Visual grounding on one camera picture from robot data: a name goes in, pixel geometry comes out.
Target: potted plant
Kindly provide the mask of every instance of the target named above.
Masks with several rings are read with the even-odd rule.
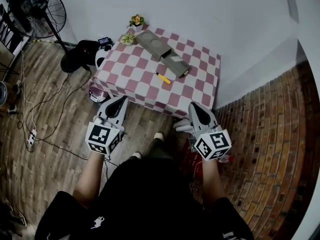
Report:
[[[145,18],[142,17],[140,14],[131,17],[129,21],[129,26],[133,27],[135,32],[139,32],[142,30],[145,23]]]
[[[128,34],[123,34],[122,38],[120,40],[120,42],[126,46],[130,46],[133,44],[134,40],[135,40],[135,35],[132,33],[128,33]]]

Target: yellow screwdriver handle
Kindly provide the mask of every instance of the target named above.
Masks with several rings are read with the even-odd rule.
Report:
[[[158,77],[160,77],[163,81],[165,81],[168,85],[171,84],[171,81],[167,78],[165,78],[162,74],[158,74]]]

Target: electric fan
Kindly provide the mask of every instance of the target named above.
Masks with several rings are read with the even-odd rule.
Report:
[[[36,39],[55,36],[65,51],[61,60],[64,72],[73,72],[81,65],[76,49],[68,50],[59,32],[65,26],[67,13],[61,0],[7,0],[10,9],[4,19],[23,35]]]

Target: power strip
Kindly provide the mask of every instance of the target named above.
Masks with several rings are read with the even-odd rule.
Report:
[[[36,129],[33,129],[31,134],[30,134],[30,137],[28,139],[28,144],[30,146],[34,145],[36,136],[37,136],[37,131],[36,131]]]

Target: pink and white tablecloth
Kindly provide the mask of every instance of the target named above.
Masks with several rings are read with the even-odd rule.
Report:
[[[91,79],[90,87],[106,91],[111,97],[125,94],[134,103],[178,118],[188,117],[188,106],[192,101],[211,109],[220,75],[221,56],[178,34],[151,26],[144,30],[146,28],[190,64],[189,74],[178,78],[141,45],[127,46],[119,39]],[[150,69],[165,76],[171,84],[163,82]]]

